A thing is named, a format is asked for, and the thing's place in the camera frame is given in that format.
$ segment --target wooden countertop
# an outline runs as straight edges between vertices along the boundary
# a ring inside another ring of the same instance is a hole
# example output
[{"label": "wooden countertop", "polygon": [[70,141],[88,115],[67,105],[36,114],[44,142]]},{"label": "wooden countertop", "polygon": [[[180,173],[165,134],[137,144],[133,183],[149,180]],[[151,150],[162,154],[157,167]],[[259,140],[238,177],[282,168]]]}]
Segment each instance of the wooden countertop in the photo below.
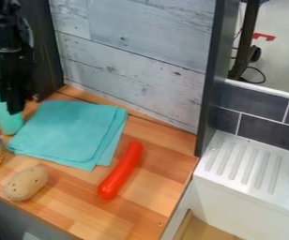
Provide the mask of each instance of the wooden countertop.
[{"label": "wooden countertop", "polygon": [[[122,107],[70,86],[63,87],[49,99],[85,100]],[[36,107],[36,102],[27,103],[25,118]],[[3,135],[0,138],[5,143],[10,139]],[[97,185],[113,169],[131,140],[144,145],[141,164],[118,197],[112,201],[99,199]],[[129,110],[109,167],[85,172],[7,152],[0,165],[0,199],[82,239],[159,239],[197,163],[193,156],[194,143],[194,135]],[[31,166],[46,169],[50,175],[47,186],[28,201],[10,202],[3,195],[4,184],[15,173]]]}]

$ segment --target white dish rack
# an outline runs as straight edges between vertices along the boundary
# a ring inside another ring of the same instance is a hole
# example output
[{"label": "white dish rack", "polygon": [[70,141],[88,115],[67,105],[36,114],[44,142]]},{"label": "white dish rack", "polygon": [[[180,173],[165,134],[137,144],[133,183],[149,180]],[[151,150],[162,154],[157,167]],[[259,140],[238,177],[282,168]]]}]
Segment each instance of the white dish rack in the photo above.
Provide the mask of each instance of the white dish rack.
[{"label": "white dish rack", "polygon": [[198,218],[247,240],[289,240],[289,151],[218,131],[193,182]]}]

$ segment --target red object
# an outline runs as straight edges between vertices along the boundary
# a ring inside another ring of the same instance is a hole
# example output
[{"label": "red object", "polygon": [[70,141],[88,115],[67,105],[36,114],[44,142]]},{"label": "red object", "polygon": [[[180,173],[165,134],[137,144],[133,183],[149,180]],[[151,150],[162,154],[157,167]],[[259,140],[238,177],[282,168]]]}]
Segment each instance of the red object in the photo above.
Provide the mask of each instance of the red object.
[{"label": "red object", "polygon": [[253,39],[258,39],[259,37],[265,38],[266,41],[273,41],[276,38],[275,36],[271,36],[271,35],[267,35],[267,34],[260,34],[260,33],[253,33],[252,34]]},{"label": "red object", "polygon": [[98,195],[102,199],[110,200],[116,196],[139,163],[143,149],[139,142],[129,143],[114,170],[98,186]]}]

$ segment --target wooden floor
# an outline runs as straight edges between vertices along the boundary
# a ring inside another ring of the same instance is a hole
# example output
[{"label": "wooden floor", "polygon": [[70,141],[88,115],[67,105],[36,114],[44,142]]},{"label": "wooden floor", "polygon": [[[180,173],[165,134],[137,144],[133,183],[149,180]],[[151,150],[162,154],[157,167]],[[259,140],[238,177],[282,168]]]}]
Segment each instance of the wooden floor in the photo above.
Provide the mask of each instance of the wooden floor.
[{"label": "wooden floor", "polygon": [[212,227],[193,217],[189,211],[184,218],[174,240],[242,240],[239,237]]}]

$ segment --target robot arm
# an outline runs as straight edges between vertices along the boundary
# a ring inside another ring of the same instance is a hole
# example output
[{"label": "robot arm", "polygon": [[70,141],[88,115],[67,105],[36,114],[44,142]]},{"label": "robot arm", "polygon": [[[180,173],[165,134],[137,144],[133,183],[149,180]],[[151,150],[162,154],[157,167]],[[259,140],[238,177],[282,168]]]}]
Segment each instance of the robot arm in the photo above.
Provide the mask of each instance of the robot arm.
[{"label": "robot arm", "polygon": [[24,108],[34,65],[34,40],[17,0],[0,0],[0,98],[11,114]]}]

